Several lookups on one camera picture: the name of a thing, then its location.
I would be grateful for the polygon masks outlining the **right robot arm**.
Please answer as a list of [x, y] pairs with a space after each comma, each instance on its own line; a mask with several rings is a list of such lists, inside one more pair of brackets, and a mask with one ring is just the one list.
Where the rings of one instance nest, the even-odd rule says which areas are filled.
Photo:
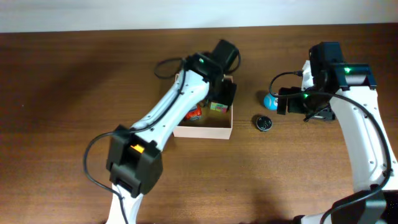
[[397, 159], [379, 113], [376, 81], [366, 63], [348, 63], [337, 42], [321, 42], [295, 75], [300, 87], [280, 88], [277, 113], [338, 120], [348, 150], [353, 194], [294, 223], [397, 223]]

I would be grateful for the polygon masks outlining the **blue ball toy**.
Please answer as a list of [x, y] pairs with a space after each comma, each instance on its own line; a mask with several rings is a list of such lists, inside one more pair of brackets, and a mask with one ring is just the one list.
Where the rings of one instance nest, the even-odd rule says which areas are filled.
[[268, 93], [264, 97], [263, 103], [264, 103], [265, 108], [267, 108], [268, 110], [275, 111], [278, 106], [278, 98], [276, 98], [276, 97], [272, 96], [270, 93]]

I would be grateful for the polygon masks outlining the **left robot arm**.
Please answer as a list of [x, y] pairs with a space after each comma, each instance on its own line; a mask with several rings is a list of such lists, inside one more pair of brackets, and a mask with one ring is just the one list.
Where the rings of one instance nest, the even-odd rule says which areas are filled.
[[162, 175], [162, 151], [173, 130], [199, 102], [231, 105], [236, 85], [225, 80], [241, 63], [238, 48], [220, 40], [211, 52], [179, 58], [169, 91], [142, 119], [119, 125], [110, 140], [106, 169], [115, 190], [108, 223], [135, 223], [143, 196]]

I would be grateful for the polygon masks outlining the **red toy fire truck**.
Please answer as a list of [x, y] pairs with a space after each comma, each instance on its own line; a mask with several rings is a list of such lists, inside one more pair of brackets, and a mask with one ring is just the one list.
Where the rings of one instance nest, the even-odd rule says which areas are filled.
[[184, 120], [196, 120], [200, 119], [202, 116], [201, 108], [199, 105], [195, 105], [193, 108], [189, 110], [189, 112], [185, 115]]

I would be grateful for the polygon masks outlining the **multicoloured puzzle cube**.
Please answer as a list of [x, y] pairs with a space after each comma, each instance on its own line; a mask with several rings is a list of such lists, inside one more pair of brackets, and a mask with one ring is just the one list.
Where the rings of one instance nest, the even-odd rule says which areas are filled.
[[226, 113], [229, 109], [229, 106], [221, 104], [221, 103], [215, 103], [211, 102], [210, 104], [210, 110], [217, 111], [220, 113]]

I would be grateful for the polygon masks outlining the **black round cap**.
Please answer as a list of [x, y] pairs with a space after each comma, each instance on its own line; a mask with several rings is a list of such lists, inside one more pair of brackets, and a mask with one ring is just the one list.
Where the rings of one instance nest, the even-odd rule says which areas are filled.
[[267, 116], [259, 116], [255, 124], [256, 128], [262, 132], [267, 132], [272, 128], [272, 120]]

